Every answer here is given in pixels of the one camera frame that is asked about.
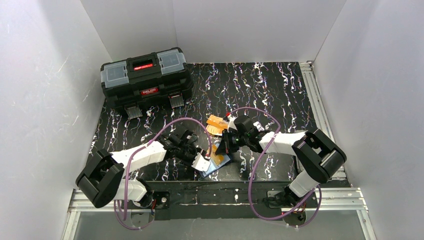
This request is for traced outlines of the orange credit card stack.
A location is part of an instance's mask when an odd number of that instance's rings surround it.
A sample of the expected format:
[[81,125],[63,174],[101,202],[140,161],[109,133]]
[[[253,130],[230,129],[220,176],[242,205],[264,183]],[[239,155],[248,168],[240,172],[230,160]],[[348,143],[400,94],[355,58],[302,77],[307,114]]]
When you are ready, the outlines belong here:
[[206,121],[206,130],[210,135],[222,136],[223,131],[228,129],[228,124],[222,117],[211,114]]

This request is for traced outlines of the single orange credit card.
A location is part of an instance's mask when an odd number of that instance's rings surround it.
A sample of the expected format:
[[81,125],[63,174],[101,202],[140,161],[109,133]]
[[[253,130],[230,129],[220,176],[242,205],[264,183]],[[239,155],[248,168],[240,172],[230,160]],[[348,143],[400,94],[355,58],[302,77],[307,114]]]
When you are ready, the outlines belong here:
[[225,157],[223,155],[220,154],[216,154],[218,147],[216,145],[213,145],[211,148],[211,155],[210,155],[210,160],[212,163],[214,163],[216,166],[220,165]]

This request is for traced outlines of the navy blue card holder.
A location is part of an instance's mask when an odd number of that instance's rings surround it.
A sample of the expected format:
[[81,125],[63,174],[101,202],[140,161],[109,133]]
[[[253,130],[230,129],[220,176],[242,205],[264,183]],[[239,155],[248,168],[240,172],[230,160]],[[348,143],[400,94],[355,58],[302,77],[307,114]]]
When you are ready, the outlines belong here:
[[206,178],[207,176],[211,175],[212,173],[216,172],[218,169],[223,167],[225,164],[229,163],[231,161],[230,156],[228,156],[226,153],[216,155],[215,152],[218,149],[219,144],[214,144],[212,146],[212,153],[209,157],[210,166],[208,170],[201,171],[200,175],[203,178]]

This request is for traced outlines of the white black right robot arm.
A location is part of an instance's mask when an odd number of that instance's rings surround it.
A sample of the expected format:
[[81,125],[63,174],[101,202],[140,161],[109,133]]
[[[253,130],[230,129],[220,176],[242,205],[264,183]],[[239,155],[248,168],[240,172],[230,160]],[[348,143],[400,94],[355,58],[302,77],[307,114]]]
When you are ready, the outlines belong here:
[[215,154],[229,155],[244,146],[256,153],[286,154],[299,160],[303,170],[284,189],[287,200],[299,201],[317,185],[327,183],[347,161],[344,151],[319,128],[275,133],[247,115],[230,119]]

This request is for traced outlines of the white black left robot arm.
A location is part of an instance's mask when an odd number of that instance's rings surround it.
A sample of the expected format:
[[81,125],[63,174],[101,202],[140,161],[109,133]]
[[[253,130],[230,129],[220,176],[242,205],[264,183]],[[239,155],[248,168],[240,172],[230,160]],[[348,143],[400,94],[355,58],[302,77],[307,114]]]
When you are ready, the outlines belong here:
[[204,172],[210,166],[206,151],[196,146],[198,136],[188,129],[161,134],[152,143],[126,150],[97,150],[75,180],[95,208],[112,201],[128,199],[148,208],[154,203],[154,190],[142,179],[131,180],[131,172],[176,158],[193,169]]

